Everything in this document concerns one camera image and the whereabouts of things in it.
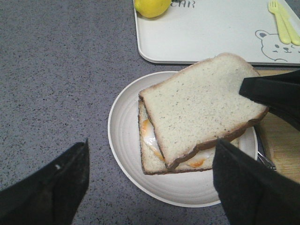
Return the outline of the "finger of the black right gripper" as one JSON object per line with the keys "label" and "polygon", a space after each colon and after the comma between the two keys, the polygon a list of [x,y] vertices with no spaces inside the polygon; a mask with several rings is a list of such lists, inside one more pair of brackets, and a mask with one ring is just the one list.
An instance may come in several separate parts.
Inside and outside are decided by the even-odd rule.
{"label": "finger of the black right gripper", "polygon": [[269,111],[300,129],[300,71],[244,78],[239,94],[269,107]]}

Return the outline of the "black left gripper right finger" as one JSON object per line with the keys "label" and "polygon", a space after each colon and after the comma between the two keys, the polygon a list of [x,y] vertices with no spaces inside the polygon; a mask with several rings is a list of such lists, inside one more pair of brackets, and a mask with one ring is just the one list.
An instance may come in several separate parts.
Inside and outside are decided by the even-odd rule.
{"label": "black left gripper right finger", "polygon": [[213,184],[232,225],[298,225],[300,185],[219,139]]}

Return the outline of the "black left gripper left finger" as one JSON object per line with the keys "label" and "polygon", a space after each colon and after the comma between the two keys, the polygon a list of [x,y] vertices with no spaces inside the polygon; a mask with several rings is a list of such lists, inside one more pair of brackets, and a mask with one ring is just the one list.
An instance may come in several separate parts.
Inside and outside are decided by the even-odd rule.
{"label": "black left gripper left finger", "polygon": [[70,225],[90,179],[88,142],[0,192],[2,225]]}

